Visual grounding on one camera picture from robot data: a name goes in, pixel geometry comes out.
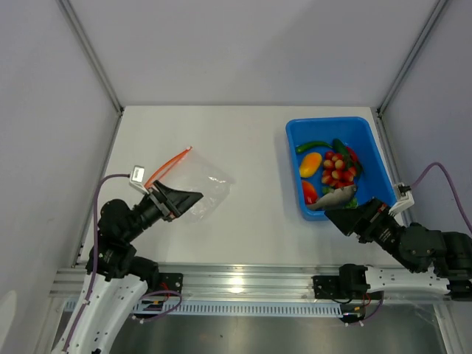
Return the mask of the right aluminium frame post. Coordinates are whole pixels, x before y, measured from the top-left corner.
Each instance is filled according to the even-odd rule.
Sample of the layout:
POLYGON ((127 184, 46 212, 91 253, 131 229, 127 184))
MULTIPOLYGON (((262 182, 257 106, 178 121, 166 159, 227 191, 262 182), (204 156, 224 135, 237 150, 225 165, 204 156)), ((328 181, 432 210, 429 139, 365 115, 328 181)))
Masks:
POLYGON ((450 0, 435 1, 432 10, 427 15, 424 24, 421 26, 419 33, 416 35, 409 51, 403 59, 400 68, 397 70, 379 106, 376 108, 376 113, 380 119, 383 118, 387 108, 395 99, 401 86, 403 85, 403 82, 408 77, 410 71, 415 65, 417 59, 420 57, 420 54, 425 48, 428 40, 432 37, 432 33, 439 24, 450 4, 450 0))

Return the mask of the grey toy fish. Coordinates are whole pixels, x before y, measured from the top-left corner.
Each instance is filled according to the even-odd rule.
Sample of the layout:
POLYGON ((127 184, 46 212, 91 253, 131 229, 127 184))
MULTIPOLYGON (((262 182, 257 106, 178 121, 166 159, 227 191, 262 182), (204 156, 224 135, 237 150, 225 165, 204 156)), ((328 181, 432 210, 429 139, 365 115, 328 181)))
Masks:
POLYGON ((316 211, 344 206, 355 197, 357 190, 358 187, 356 184, 347 187, 340 187, 332 192, 328 192, 326 195, 319 198, 314 204, 308 204, 306 207, 311 211, 316 211))

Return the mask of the green cucumber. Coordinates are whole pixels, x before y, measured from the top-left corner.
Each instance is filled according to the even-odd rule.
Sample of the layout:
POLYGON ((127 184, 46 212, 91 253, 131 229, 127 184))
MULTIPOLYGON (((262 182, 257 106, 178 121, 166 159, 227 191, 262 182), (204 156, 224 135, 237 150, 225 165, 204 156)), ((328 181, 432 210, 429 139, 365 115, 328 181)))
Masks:
POLYGON ((344 159, 350 156, 349 150, 340 139, 333 140, 333 149, 335 152, 340 153, 344 159))

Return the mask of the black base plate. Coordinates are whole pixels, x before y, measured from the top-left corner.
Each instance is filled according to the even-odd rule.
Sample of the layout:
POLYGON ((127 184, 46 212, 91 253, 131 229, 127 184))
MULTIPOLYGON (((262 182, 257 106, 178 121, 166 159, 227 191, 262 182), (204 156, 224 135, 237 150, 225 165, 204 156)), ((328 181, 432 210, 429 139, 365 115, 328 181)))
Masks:
POLYGON ((182 273, 158 273, 150 278, 147 294, 158 292, 163 296, 176 296, 181 293, 183 285, 182 273))
POLYGON ((380 300, 381 291, 374 292, 367 286, 365 279, 348 280, 340 276, 314 276, 313 292, 316 299, 334 299, 339 302, 362 300, 365 294, 370 299, 380 300))

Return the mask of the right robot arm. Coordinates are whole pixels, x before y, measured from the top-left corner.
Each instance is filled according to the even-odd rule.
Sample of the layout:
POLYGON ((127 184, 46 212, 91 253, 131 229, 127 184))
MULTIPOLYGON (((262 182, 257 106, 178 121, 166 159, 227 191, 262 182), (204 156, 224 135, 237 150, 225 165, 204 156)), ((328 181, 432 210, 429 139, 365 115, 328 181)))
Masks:
POLYGON ((460 232, 401 226, 377 198, 356 209, 332 209, 327 218, 359 243, 375 243, 399 269, 344 264, 336 276, 313 277, 317 299, 348 303, 379 292, 429 292, 455 301, 471 300, 471 238, 460 232))

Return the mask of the clear zip bag orange zipper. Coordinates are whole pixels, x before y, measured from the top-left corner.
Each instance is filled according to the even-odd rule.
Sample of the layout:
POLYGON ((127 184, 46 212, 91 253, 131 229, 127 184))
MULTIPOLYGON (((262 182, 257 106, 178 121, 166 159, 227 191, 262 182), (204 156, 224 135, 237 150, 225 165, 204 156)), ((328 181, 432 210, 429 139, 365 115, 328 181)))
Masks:
POLYGON ((229 196, 235 180, 214 165, 193 147, 164 163, 144 184, 159 181, 164 185, 190 192, 200 192, 203 198, 187 211, 181 219, 187 223, 206 220, 229 196))

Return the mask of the blue plastic bin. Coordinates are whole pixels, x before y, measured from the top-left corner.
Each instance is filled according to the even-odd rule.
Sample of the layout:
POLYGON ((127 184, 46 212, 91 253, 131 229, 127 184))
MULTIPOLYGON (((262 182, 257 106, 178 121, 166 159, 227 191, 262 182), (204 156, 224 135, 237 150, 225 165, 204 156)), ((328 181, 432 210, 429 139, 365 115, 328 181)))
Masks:
POLYGON ((324 221, 325 208, 310 207, 330 192, 353 187, 344 209, 376 197, 396 202, 368 121, 361 117, 293 119, 285 126, 302 217, 324 221))

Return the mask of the aluminium mounting rail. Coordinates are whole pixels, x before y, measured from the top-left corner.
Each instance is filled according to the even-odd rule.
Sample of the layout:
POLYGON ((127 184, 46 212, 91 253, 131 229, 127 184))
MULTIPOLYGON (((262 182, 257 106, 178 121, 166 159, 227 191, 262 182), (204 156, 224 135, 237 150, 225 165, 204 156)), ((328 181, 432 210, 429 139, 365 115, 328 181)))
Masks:
MULTIPOLYGON (((185 299, 236 302, 312 302, 314 276, 337 276, 335 266, 161 263, 163 273, 183 274, 185 299)), ((449 300, 448 282, 431 272, 411 274, 399 268, 367 272, 371 291, 383 291, 386 303, 449 300)))

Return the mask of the red orange mango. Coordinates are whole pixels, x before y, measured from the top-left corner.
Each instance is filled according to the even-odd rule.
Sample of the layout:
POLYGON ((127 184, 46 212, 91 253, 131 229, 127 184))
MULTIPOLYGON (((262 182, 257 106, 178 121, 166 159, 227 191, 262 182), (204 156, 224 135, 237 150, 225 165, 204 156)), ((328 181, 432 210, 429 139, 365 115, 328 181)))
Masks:
POLYGON ((302 180, 302 193, 306 205, 315 204, 318 200, 318 193, 309 181, 302 180))

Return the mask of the left aluminium frame post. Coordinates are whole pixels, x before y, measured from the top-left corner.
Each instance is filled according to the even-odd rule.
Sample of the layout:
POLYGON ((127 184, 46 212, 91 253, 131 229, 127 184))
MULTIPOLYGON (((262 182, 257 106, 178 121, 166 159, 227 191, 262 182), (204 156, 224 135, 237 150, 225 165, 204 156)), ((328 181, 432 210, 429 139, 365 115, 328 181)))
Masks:
POLYGON ((111 81, 108 78, 108 75, 105 72, 105 69, 97 56, 97 53, 92 45, 92 42, 86 33, 86 29, 83 26, 77 12, 71 1, 69 0, 57 0, 56 1, 60 11, 63 14, 67 24, 69 25, 70 30, 72 31, 73 36, 75 37, 79 47, 83 51, 85 58, 90 65, 94 76, 96 77, 98 83, 105 92, 106 97, 110 101, 110 104, 120 116, 124 111, 124 108, 119 101, 117 93, 115 92, 111 81))

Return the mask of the yellow orange mango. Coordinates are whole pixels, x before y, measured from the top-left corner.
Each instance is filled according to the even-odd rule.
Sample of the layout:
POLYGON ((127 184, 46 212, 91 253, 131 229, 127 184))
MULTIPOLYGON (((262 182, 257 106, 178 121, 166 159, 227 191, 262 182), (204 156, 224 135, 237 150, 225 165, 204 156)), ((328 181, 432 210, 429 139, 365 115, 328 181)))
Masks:
POLYGON ((312 152, 305 155, 299 166, 300 176, 302 178, 310 178, 313 176, 322 164, 322 160, 322 155, 317 152, 312 152))

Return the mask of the red cherry bunch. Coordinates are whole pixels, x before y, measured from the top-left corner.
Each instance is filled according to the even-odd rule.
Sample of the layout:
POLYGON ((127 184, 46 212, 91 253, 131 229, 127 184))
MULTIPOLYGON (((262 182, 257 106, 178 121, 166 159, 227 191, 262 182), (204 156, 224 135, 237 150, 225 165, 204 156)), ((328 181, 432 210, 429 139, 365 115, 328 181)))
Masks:
POLYGON ((322 167, 321 183, 335 189, 354 184, 358 177, 350 157, 344 159, 340 153, 331 150, 324 155, 322 167))

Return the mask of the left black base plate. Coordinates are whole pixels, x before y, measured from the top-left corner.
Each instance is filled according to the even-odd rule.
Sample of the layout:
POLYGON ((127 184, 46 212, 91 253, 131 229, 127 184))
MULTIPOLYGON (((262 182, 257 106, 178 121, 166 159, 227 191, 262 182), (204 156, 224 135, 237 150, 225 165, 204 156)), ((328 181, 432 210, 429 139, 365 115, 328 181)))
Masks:
POLYGON ((158 273, 150 278, 147 294, 158 292, 163 296, 176 296, 181 293, 183 285, 182 273, 158 273))

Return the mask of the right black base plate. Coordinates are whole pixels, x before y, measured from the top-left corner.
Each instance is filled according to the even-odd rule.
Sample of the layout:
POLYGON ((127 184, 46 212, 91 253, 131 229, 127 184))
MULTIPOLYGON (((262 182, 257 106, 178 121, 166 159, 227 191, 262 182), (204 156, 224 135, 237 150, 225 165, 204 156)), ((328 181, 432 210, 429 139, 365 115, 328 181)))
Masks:
POLYGON ((374 292, 367 286, 365 279, 348 280, 340 276, 314 276, 313 292, 316 299, 334 299, 339 302, 362 300, 365 294, 370 299, 380 300, 381 291, 374 292))

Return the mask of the green chili pepper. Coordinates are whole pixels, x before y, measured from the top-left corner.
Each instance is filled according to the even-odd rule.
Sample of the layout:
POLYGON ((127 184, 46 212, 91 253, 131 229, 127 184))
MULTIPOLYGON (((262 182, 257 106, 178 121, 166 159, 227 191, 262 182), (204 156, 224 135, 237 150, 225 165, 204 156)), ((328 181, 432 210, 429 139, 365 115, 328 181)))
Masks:
POLYGON ((296 148, 295 148, 295 151, 297 154, 301 154, 301 153, 304 153, 310 149, 313 149, 313 148, 328 148, 328 149, 333 149, 333 146, 328 144, 327 142, 323 142, 323 141, 313 141, 313 142, 307 142, 305 144, 302 144, 302 145, 298 145, 296 148))

